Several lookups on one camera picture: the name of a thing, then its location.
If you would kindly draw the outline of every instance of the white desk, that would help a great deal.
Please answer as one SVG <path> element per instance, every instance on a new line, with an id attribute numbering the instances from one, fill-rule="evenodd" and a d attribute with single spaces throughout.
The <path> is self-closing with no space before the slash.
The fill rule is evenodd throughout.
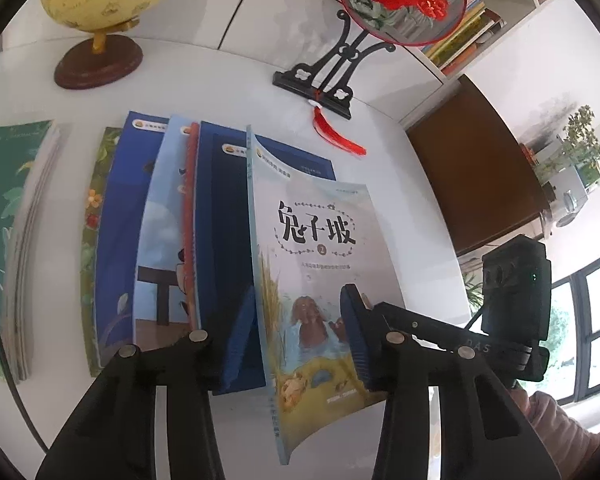
<path id="1" fill-rule="evenodd" d="M 181 114 L 254 131 L 333 161 L 338 180 L 367 185 L 408 308 L 461 322 L 468 306 L 445 223 L 426 176 L 399 124 L 359 101 L 352 120 L 326 111 L 331 124 L 368 150 L 356 158 L 324 142 L 302 98 L 271 85 L 271 65 L 188 44 L 139 40 L 141 67 L 89 91 L 66 91 L 52 79 L 56 62 L 75 43 L 57 40 L 0 53 L 0 124 L 55 118 L 68 133 L 43 198 L 30 249 L 29 327 L 32 377 L 18 389 L 49 445 L 80 400 L 88 374 L 80 324 L 80 236 L 84 197 L 105 126 L 122 126 L 129 110 Z M 212 399 L 227 478 L 368 479 L 382 406 L 325 428 L 282 468 L 262 390 Z M 0 445 L 32 479 L 42 452 L 0 383 Z"/>

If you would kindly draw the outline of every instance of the globe stand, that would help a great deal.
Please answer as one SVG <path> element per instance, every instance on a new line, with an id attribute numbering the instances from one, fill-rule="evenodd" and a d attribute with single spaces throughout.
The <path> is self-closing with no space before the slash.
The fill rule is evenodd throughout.
<path id="1" fill-rule="evenodd" d="M 142 49 L 131 38 L 110 33 L 129 30 L 137 24 L 138 20 L 130 20 L 98 30 L 93 39 L 75 45 L 56 66 L 56 84 L 69 90 L 86 90 L 132 73 L 142 62 Z"/>
<path id="2" fill-rule="evenodd" d="M 344 10 L 339 10 L 337 16 L 344 22 L 342 25 L 342 34 L 340 35 L 338 43 L 336 43 L 324 57 L 312 65 L 299 63 L 287 72 L 276 72 L 273 76 L 273 84 L 288 90 L 289 92 L 293 92 L 294 94 L 319 102 L 332 112 L 335 112 L 346 119 L 350 119 L 351 112 L 349 110 L 349 105 L 351 99 L 353 99 L 353 90 L 349 87 L 349 80 L 355 69 L 369 54 L 382 48 L 386 49 L 388 52 L 394 52 L 395 45 L 386 41 L 381 41 L 360 52 L 358 47 L 368 36 L 369 31 L 363 30 L 358 37 L 349 44 L 347 43 L 347 37 L 349 36 L 349 30 L 351 28 L 351 18 Z M 318 72 L 320 72 L 331 59 L 337 56 L 340 56 L 340 59 L 336 62 L 321 85 L 315 87 L 314 80 L 318 75 Z M 347 67 L 342 77 L 336 84 L 331 85 L 329 90 L 327 90 L 327 86 L 330 85 L 331 80 L 347 61 L 350 62 L 350 65 Z"/>

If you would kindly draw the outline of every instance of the wooden globe base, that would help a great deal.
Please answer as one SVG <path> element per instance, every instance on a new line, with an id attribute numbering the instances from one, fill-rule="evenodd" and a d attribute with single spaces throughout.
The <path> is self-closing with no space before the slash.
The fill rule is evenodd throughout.
<path id="1" fill-rule="evenodd" d="M 122 79 L 141 62 L 142 49 L 126 36 L 107 36 L 100 54 L 93 53 L 93 40 L 85 40 L 64 54 L 56 66 L 54 81 L 69 90 L 96 88 Z"/>

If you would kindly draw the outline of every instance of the orange flower illustration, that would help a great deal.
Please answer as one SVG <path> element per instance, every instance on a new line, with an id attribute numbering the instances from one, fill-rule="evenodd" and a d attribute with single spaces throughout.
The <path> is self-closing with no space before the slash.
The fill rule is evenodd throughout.
<path id="1" fill-rule="evenodd" d="M 102 195 L 96 193 L 95 189 L 90 189 L 87 197 L 87 207 L 100 207 L 100 204 L 102 204 Z"/>

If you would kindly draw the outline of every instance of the cable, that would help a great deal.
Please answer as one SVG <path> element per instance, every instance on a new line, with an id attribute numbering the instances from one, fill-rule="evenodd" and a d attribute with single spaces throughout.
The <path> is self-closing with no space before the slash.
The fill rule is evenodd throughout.
<path id="1" fill-rule="evenodd" d="M 46 446 L 45 441 L 42 440 L 42 437 L 38 433 L 38 430 L 33 425 L 33 421 L 27 413 L 27 409 L 24 407 L 24 403 L 22 402 L 22 398 L 20 397 L 20 393 L 16 387 L 16 383 L 13 380 L 13 376 L 11 375 L 11 369 L 9 368 L 9 363 L 7 362 L 7 354 L 4 351 L 4 346 L 2 344 L 2 337 L 0 336 L 0 365 L 2 366 L 2 371 L 4 373 L 4 378 L 7 381 L 7 386 L 11 392 L 11 396 L 13 397 L 13 401 L 16 403 L 20 415 L 22 416 L 24 423 L 29 428 L 29 431 L 33 435 L 33 438 L 38 443 L 38 445 L 42 448 L 42 451 L 47 453 L 49 448 Z"/>
<path id="2" fill-rule="evenodd" d="M 481 306 L 478 309 L 478 312 L 476 312 L 474 314 L 474 316 L 469 320 L 469 323 L 466 324 L 466 326 L 464 327 L 465 330 L 469 330 L 476 321 L 478 321 L 478 318 L 482 315 L 482 312 L 484 311 L 484 305 Z"/>

